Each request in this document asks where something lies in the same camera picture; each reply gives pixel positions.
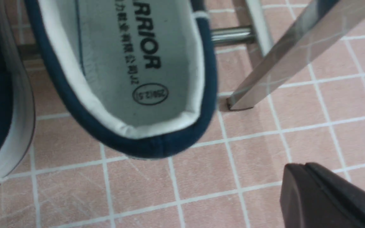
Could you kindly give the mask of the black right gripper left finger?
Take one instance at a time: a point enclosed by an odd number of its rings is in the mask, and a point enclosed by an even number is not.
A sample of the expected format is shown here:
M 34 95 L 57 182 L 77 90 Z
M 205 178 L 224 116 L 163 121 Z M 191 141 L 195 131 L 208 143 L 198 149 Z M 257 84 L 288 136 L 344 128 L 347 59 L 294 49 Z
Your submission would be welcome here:
M 286 228 L 359 228 L 330 201 L 305 164 L 285 165 L 280 206 Z

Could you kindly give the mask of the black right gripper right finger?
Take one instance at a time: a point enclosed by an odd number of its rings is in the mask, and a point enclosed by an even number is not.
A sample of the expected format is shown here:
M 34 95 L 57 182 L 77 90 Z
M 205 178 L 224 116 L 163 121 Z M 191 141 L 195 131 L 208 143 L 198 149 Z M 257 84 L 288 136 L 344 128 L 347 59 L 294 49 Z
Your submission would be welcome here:
M 306 163 L 305 168 L 336 208 L 365 228 L 365 191 L 318 163 Z

